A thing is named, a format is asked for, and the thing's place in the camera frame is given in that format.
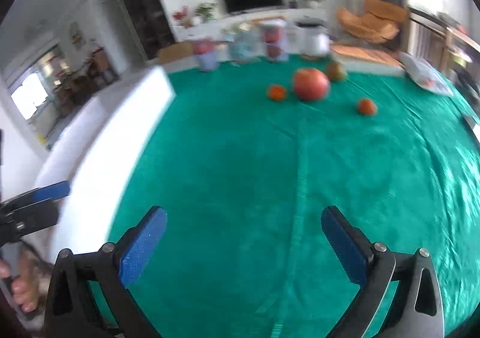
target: white container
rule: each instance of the white container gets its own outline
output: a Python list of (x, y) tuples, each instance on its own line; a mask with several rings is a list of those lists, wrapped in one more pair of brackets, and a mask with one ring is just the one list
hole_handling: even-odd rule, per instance
[(312, 57), (325, 57), (330, 52), (328, 31), (320, 20), (296, 22), (299, 53)]

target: white cabinet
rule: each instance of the white cabinet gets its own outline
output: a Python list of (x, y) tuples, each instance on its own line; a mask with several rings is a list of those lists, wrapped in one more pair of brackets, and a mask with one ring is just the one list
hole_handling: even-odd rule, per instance
[(214, 40), (221, 40), (223, 38), (222, 30), (231, 25), (249, 20), (262, 20), (279, 16), (285, 17), (289, 23), (289, 27), (292, 28), (295, 21), (303, 18), (318, 18), (326, 21), (327, 11), (325, 9), (280, 9), (247, 13), (238, 16), (220, 18), (219, 20), (206, 22), (192, 28), (178, 29), (174, 32), (174, 35), (177, 38), (177, 41), (194, 40), (203, 37), (211, 37)]

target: green tablecloth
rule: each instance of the green tablecloth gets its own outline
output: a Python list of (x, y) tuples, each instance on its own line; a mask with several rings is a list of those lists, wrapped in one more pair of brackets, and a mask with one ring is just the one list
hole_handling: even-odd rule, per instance
[[(152, 205), (168, 212), (132, 294), (165, 338), (325, 336), (358, 290), (320, 228), (335, 204), (372, 241), (430, 250), (451, 331), (480, 300), (480, 155), (460, 122), (472, 110), (458, 94), (365, 74), (314, 104), (266, 98), (271, 83), (291, 88), (301, 66), (325, 69), (291, 57), (170, 75), (178, 96), (110, 235), (118, 240)], [(357, 114), (363, 96), (376, 117)]]

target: red tomato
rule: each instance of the red tomato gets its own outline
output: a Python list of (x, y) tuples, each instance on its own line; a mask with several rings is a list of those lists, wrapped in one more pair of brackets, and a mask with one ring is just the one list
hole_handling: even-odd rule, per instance
[(265, 31), (265, 42), (272, 44), (280, 40), (280, 28), (273, 27)]
[(322, 100), (330, 92), (330, 81), (316, 68), (299, 68), (293, 76), (293, 91), (305, 102)]
[(197, 41), (194, 43), (193, 52), (196, 55), (205, 55), (210, 53), (215, 49), (215, 44), (213, 41)]
[(272, 45), (272, 44), (267, 45), (267, 56), (270, 59), (275, 59), (276, 57), (279, 57), (281, 53), (282, 53), (282, 49), (280, 47), (277, 47), (276, 45)]

